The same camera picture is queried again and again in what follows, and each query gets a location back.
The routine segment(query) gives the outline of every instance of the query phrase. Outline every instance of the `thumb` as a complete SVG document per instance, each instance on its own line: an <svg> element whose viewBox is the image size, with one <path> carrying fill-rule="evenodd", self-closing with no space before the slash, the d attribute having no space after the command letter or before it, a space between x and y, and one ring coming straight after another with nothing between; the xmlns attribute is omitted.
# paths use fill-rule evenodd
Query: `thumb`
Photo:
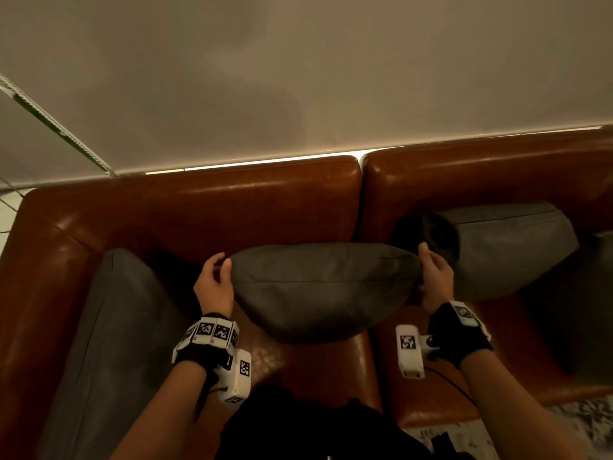
<svg viewBox="0 0 613 460"><path fill-rule="evenodd" d="M219 280L222 286L232 287L232 259L226 258L219 270Z"/></svg>
<svg viewBox="0 0 613 460"><path fill-rule="evenodd" d="M430 254L430 249L428 248L428 244L422 242L418 247L418 256L419 261L422 262L424 268L429 268L434 266L434 262L432 261L432 255Z"/></svg>

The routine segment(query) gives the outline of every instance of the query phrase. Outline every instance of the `black and white rug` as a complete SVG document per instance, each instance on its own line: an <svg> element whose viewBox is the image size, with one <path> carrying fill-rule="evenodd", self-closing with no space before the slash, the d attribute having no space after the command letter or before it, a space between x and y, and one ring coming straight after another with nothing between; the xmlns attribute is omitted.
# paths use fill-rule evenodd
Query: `black and white rug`
<svg viewBox="0 0 613 460"><path fill-rule="evenodd" d="M562 425L576 437L589 460L613 460L613 395L550 408ZM478 460L498 460L492 441L480 419L468 423L406 430L432 449L432 438L447 432L458 452Z"/></svg>

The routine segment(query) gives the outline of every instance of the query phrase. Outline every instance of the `sofa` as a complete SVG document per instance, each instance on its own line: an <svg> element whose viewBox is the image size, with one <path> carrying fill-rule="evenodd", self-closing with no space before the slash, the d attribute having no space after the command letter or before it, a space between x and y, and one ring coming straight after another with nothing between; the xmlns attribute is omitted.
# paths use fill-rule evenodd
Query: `sofa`
<svg viewBox="0 0 613 460"><path fill-rule="evenodd" d="M35 458L91 278L105 251L126 248L156 269L159 252L202 264L220 251L272 243L386 242L405 215L428 210L546 200L578 232L613 229L613 130L481 138L350 156L134 176L41 188L19 209L0 257L0 455ZM613 393L565 373L517 295L471 304L496 352L544 405ZM402 378L395 326L426 331L419 307L404 307L352 339L281 345L240 307L239 347L252 383L287 387L332 406L349 398L401 427L478 417L447 381ZM428 366L468 390L443 361ZM232 412L209 397L184 456L212 458Z"/></svg>

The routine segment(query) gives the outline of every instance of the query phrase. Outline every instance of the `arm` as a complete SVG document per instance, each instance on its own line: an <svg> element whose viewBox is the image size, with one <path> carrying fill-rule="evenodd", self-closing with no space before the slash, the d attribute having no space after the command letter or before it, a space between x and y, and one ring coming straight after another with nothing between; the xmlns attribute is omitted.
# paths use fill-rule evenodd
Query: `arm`
<svg viewBox="0 0 613 460"><path fill-rule="evenodd" d="M218 253L209 258L194 285L203 315L211 312L226 317L232 315L234 288L230 259L221 266L221 283L213 279L214 264L223 257L223 253ZM199 364L192 361L178 363L119 443L111 460L177 458L194 421L195 404L206 378L207 372Z"/></svg>
<svg viewBox="0 0 613 460"><path fill-rule="evenodd" d="M454 300L454 273L447 262L419 245L424 268L424 308L434 313ZM496 451L505 460L586 460L549 412L517 382L491 350L470 353L460 370Z"/></svg>

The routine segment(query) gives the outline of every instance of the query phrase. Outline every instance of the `hand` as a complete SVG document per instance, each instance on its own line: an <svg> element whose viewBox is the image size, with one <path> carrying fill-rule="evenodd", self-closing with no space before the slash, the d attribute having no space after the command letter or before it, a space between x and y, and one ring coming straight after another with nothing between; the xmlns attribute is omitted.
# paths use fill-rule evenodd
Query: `hand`
<svg viewBox="0 0 613 460"><path fill-rule="evenodd" d="M433 314L442 304L454 300L454 270L425 242L419 244L418 254L424 267L424 284L419 290L424 294L425 311Z"/></svg>
<svg viewBox="0 0 613 460"><path fill-rule="evenodd" d="M211 256L202 267L202 273L194 285L195 296L198 297L202 314L221 313L226 318L232 315L234 307L234 287L232 286L232 260L226 258L221 264L219 270L219 279L217 282L213 278L213 267L215 263L221 260L226 254L218 253Z"/></svg>

